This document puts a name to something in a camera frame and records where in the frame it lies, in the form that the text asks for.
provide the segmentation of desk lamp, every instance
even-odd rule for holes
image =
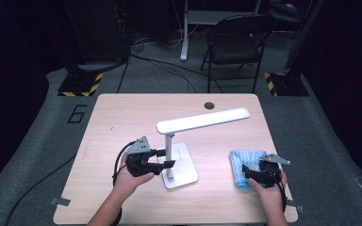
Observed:
[[[159,122],[156,129],[161,135],[165,136],[166,156],[159,157],[158,161],[163,163],[164,161],[175,160],[175,164],[172,168],[162,171],[165,186],[168,189],[171,189],[194,183],[198,180],[198,173],[193,166],[187,144],[177,143],[172,145],[172,138],[175,133],[223,124],[231,121],[244,120],[249,117],[250,113],[246,108],[236,108]]]

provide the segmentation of cable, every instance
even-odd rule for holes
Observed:
[[[122,166],[121,168],[119,168],[119,170],[117,170],[117,166],[119,165],[119,161],[120,161],[120,157],[123,155],[123,152],[125,151],[125,149],[127,149],[129,146],[133,145],[135,142],[137,141],[131,141],[128,144],[126,144],[122,150],[119,152],[119,155],[117,155],[116,158],[116,163],[114,164],[114,173],[113,173],[113,186],[114,184],[116,184],[116,179],[117,179],[117,174],[119,173],[119,171],[124,168],[126,165]]]
[[[157,66],[158,68],[168,72],[168,73],[171,73],[171,74],[173,74],[175,76],[178,76],[178,77],[181,77],[181,78],[185,79],[187,81],[187,93],[189,92],[189,85],[191,85],[193,90],[195,91],[195,93],[197,93],[196,88],[192,85],[192,83],[188,80],[188,78],[185,77],[184,75],[182,75],[181,73],[177,72],[176,70],[174,70],[174,69],[172,69],[170,67],[167,67],[169,70],[173,71],[173,72],[170,72],[170,71],[168,71],[167,69],[164,68],[164,65],[163,66],[160,65],[160,63],[158,63],[158,62],[153,62],[153,61],[150,61],[150,60],[148,60],[148,62],[155,65],[155,66]]]
[[[205,2],[204,2],[204,7],[203,7],[203,9],[202,10],[205,10],[206,9],[206,2],[207,2],[207,0],[205,0]],[[196,28],[198,28],[198,24],[195,26],[195,28],[193,28],[193,30],[188,34],[188,38],[189,38],[189,36],[191,36],[192,35],[192,33],[193,32],[195,32],[195,30],[196,30]]]
[[[158,62],[158,63],[163,63],[163,64],[172,65],[172,66],[174,66],[174,67],[177,67],[177,68],[186,70],[186,71],[188,71],[188,72],[197,73],[197,74],[200,74],[200,75],[202,75],[202,76],[207,77],[207,75],[204,74],[204,73],[198,73],[198,72],[196,72],[196,71],[194,71],[194,70],[191,70],[191,69],[188,69],[188,68],[184,68],[184,67],[182,67],[182,66],[179,66],[179,65],[176,65],[176,64],[172,64],[172,63],[169,63],[169,62],[166,62],[166,61],[161,61],[161,60],[157,60],[157,59],[145,58],[145,57],[142,57],[142,56],[135,56],[135,55],[133,55],[133,54],[130,54],[130,56],[132,56],[132,57],[134,57],[134,58],[137,58],[137,59],[142,59],[142,60],[147,60],[147,61],[153,61],[153,62]],[[223,93],[223,92],[222,92],[222,88],[220,87],[220,85],[219,85],[219,83],[216,81],[216,79],[214,79],[214,78],[211,78],[211,79],[212,79],[213,82],[216,83],[217,87],[220,89],[220,92]]]
[[[145,48],[144,43],[148,40],[149,38],[146,37],[140,40],[134,40],[130,47],[132,48],[132,50],[134,50],[134,52],[141,52]]]
[[[281,185],[282,187],[279,185],[279,183],[277,183],[277,179],[274,177],[273,172],[269,171],[269,169],[264,166],[264,168],[266,169],[266,171],[270,174],[272,180],[274,181],[274,183],[278,186],[278,189],[280,189],[280,193],[281,193],[281,201],[282,201],[282,210],[283,212],[285,212],[285,209],[287,207],[287,196],[285,195],[285,188],[284,188],[284,184],[282,183],[281,180]]]
[[[58,170],[60,170],[61,168],[63,168],[64,166],[66,166],[66,164],[68,164],[70,161],[72,161],[75,158],[76,154],[73,155],[71,158],[69,158],[69,160],[67,160],[66,162],[64,162],[61,166],[59,166],[58,168],[56,168],[55,170],[51,171],[50,173],[48,173],[46,176],[44,176],[42,179],[40,179],[37,183],[35,183],[32,187],[30,187],[21,197],[19,200],[17,200],[17,202],[13,205],[13,207],[10,210],[10,213],[8,214],[7,220],[5,225],[8,225],[8,223],[10,222],[10,218],[14,213],[14,210],[17,208],[17,206],[19,205],[19,203],[22,201],[22,199],[32,190],[34,189],[37,185],[39,185],[41,182],[43,182],[46,178],[50,177],[52,174],[54,174],[55,172],[57,172]]]
[[[174,9],[174,13],[175,13],[175,17],[177,18],[177,22],[178,22],[178,27],[180,28],[181,30],[181,23],[180,23],[180,19],[178,17],[178,13],[177,13],[177,10],[175,8],[175,3],[174,3],[174,0],[172,0],[173,2],[173,9]],[[175,44],[175,45],[166,45],[164,44],[165,46],[169,47],[169,48],[174,48],[175,46],[177,46],[179,43],[181,43],[181,40],[182,40],[182,32],[180,32],[180,38],[178,39],[178,42]]]

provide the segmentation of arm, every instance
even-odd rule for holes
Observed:
[[[125,166],[126,155],[122,157],[120,171],[118,172],[116,184],[92,217],[88,225],[111,225],[119,215],[123,203],[130,197],[138,186],[152,180],[152,172],[134,177]]]
[[[281,170],[281,180],[284,186],[287,184],[288,178],[287,175]],[[261,205],[264,208],[267,219],[269,221],[269,226],[273,225],[288,225],[287,220],[284,216],[281,191],[278,186],[273,186],[269,188],[264,188],[254,179],[250,178],[249,183],[257,191]]]

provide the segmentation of table leg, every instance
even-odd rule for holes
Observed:
[[[188,38],[188,0],[185,0],[185,7],[184,7],[184,41],[182,43],[182,50],[181,50],[181,61],[187,61],[188,55],[188,45],[189,45],[189,38]]]

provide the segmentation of gray carpet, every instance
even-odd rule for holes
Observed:
[[[145,44],[143,51],[132,51],[132,54],[199,72],[206,50],[205,41],[205,37],[190,41],[187,62],[179,60],[181,45],[169,48],[162,44]],[[362,225],[362,190],[355,180],[362,172],[335,135],[304,77],[309,97],[273,97],[267,87],[264,72],[285,72],[291,44],[289,36],[276,34],[270,37],[255,94],[262,104],[278,154],[292,163],[284,166],[292,196],[306,208],[292,225]],[[108,65],[95,64],[85,68]],[[59,70],[47,74],[50,89],[40,114],[0,174],[0,225],[5,224],[10,210],[30,187],[76,154],[98,95],[116,92],[124,69],[125,64],[104,73],[98,90],[91,97],[57,96],[67,72]],[[216,76],[234,71],[219,66],[213,70],[218,72]],[[236,76],[254,71],[255,67],[245,66]],[[224,93],[246,93],[251,90],[253,80],[219,81],[219,84]],[[119,92],[205,93],[206,77],[130,57]],[[212,92],[220,92],[214,83]],[[84,117],[80,123],[68,123],[78,105],[77,111],[84,112]],[[35,186],[18,204],[9,225],[55,225],[56,207],[50,201],[60,197],[72,164],[70,161]]]

